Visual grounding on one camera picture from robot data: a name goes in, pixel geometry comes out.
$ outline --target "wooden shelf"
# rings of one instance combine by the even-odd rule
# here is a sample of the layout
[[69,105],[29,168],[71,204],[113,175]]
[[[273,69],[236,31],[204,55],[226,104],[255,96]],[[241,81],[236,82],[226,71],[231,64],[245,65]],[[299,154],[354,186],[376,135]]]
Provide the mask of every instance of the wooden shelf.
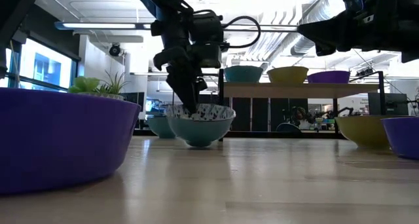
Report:
[[224,83],[224,97],[333,99],[378,90],[378,84]]

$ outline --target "potted plant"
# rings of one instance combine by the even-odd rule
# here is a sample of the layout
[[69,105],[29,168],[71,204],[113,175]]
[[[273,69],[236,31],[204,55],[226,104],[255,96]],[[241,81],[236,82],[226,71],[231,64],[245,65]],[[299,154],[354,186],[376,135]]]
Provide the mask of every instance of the potted plant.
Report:
[[100,80],[94,77],[77,77],[75,84],[69,88],[69,93],[124,100],[124,96],[119,95],[122,88],[128,84],[128,82],[122,81],[124,73],[121,75],[116,73],[112,77],[107,71],[105,72],[109,77],[109,82],[103,81],[103,84],[100,84]]

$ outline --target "green plant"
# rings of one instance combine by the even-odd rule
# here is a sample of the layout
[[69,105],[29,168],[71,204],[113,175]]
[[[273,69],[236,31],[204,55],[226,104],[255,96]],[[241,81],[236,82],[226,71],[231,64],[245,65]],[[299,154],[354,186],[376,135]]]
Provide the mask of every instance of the green plant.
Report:
[[95,92],[100,80],[94,77],[77,77],[74,85],[68,89],[69,93]]
[[125,73],[122,73],[121,75],[118,75],[118,73],[116,73],[115,77],[112,77],[108,71],[105,72],[109,77],[110,82],[105,81],[105,84],[98,88],[99,92],[108,94],[119,94],[122,88],[128,84],[128,82],[122,81],[122,78]]

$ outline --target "purple bowl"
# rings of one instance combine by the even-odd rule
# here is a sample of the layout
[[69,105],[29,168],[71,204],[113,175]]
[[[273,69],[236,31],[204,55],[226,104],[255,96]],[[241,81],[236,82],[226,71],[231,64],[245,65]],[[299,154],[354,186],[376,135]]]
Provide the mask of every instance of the purple bowl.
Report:
[[419,160],[417,131],[419,118],[382,119],[393,152],[406,159]]
[[351,73],[348,71],[324,71],[307,77],[308,83],[348,84]]
[[95,96],[0,88],[0,194],[68,187],[124,161],[139,106]]

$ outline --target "teal bowl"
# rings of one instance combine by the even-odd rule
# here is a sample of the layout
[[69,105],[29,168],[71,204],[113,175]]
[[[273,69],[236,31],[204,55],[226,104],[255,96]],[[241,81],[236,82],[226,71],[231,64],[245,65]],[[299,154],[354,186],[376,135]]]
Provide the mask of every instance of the teal bowl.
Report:
[[173,139],[176,135],[169,126],[167,117],[152,117],[147,119],[150,130],[160,139]]
[[193,147],[207,147],[230,130],[236,112],[225,106],[201,103],[191,115],[183,105],[167,110],[169,126],[175,135]]
[[229,83],[258,83],[263,68],[255,66],[232,66],[224,69],[225,79]]

